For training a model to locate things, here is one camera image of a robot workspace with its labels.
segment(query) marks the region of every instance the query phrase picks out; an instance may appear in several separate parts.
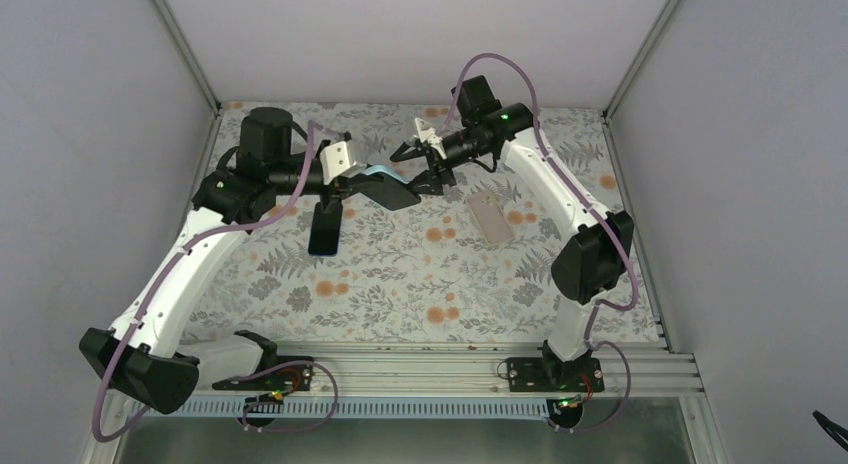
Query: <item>ventilation grille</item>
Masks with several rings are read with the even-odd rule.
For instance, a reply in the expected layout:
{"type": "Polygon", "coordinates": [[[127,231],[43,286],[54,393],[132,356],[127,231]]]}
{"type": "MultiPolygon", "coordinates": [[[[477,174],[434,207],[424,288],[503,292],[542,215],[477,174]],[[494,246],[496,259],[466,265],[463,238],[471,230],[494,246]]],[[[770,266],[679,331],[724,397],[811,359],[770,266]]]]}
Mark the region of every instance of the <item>ventilation grille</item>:
{"type": "MultiPolygon", "coordinates": [[[[151,417],[237,417],[244,397],[193,397],[173,414],[151,417]]],[[[323,417],[330,412],[330,398],[289,398],[282,405],[257,407],[250,417],[323,417]]],[[[135,410],[141,407],[134,404],[135,410]]],[[[524,419],[546,417],[544,399],[403,399],[341,398],[333,418],[338,419],[524,419]]]]}

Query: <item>gray floor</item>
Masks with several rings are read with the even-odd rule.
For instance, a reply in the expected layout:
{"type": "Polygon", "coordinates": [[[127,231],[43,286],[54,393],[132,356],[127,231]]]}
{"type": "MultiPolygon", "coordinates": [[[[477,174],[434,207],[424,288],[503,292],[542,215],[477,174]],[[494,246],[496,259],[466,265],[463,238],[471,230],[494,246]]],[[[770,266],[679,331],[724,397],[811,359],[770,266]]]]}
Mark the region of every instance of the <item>gray floor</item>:
{"type": "MultiPolygon", "coordinates": [[[[609,399],[589,403],[581,425],[599,421],[615,405],[609,399]]],[[[230,419],[147,418],[124,439],[118,462],[674,464],[692,459],[678,401],[636,399],[615,424],[579,436],[555,435],[529,421],[339,419],[310,433],[259,435],[230,419]]]]}

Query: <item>floral tablecloth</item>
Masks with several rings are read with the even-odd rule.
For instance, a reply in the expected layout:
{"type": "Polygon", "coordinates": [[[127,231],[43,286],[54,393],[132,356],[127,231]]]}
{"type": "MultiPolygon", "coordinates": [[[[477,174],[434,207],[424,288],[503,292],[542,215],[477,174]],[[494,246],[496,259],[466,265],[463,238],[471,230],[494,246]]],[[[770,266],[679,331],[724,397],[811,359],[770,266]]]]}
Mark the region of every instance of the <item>floral tablecloth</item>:
{"type": "MultiPolygon", "coordinates": [[[[410,178],[425,168],[424,160],[392,164],[389,155],[406,138],[414,117],[441,123],[447,113],[444,107],[420,105],[231,102],[210,170],[238,144],[241,120],[259,106],[287,109],[304,126],[315,119],[350,131],[366,146],[370,164],[391,165],[410,178]]],[[[544,109],[541,120],[583,185],[610,209],[620,210],[597,111],[544,109]]],[[[458,126],[458,119],[453,124],[458,126]]],[[[302,143],[293,147],[300,150],[302,143]]],[[[289,216],[254,232],[233,253],[191,315],[184,340],[251,329],[293,341],[541,342],[566,302],[550,274],[565,241],[509,169],[488,174],[466,165],[456,178],[458,185],[445,196],[424,196],[421,204],[395,212],[361,195],[348,199],[339,254],[330,258],[307,253],[317,197],[301,198],[289,216]],[[467,196],[486,190],[497,196],[515,231],[514,239],[500,246],[486,244],[465,204],[467,196]]],[[[278,204],[286,200],[280,197],[278,204]]],[[[641,280],[635,255],[633,261],[641,280]]],[[[629,288],[625,275],[613,298],[625,302],[629,288]]],[[[647,297],[626,314],[604,309],[595,326],[598,339],[659,339],[647,297]]]]}

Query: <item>white wall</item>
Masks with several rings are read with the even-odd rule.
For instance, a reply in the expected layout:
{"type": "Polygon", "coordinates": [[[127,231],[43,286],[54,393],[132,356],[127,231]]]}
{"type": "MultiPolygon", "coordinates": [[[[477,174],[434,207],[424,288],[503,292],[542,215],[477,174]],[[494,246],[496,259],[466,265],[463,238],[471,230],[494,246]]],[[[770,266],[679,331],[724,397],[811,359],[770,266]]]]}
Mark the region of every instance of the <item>white wall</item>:
{"type": "MultiPolygon", "coordinates": [[[[440,103],[480,52],[548,106],[603,108],[665,0],[168,0],[219,99],[440,103]]],[[[505,102],[527,91],[475,68],[505,102]]]]}
{"type": "Polygon", "coordinates": [[[737,463],[843,462],[848,0],[684,0],[613,119],[658,294],[737,463]]]}
{"type": "Polygon", "coordinates": [[[0,0],[0,462],[75,462],[77,350],[177,231],[209,109],[147,0],[0,0]]]}

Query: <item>beige phone case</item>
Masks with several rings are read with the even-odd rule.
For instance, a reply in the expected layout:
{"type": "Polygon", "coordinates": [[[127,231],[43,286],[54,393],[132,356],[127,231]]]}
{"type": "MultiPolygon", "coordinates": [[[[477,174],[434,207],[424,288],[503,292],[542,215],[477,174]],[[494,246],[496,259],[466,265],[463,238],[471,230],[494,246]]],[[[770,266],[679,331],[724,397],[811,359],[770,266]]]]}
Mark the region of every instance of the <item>beige phone case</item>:
{"type": "Polygon", "coordinates": [[[501,209],[498,199],[492,191],[484,191],[473,196],[468,196],[465,203],[471,209],[471,216],[474,217],[474,222],[477,223],[477,227],[483,232],[486,242],[495,245],[515,237],[515,234],[512,232],[512,226],[506,221],[503,215],[503,209],[501,209]]]}

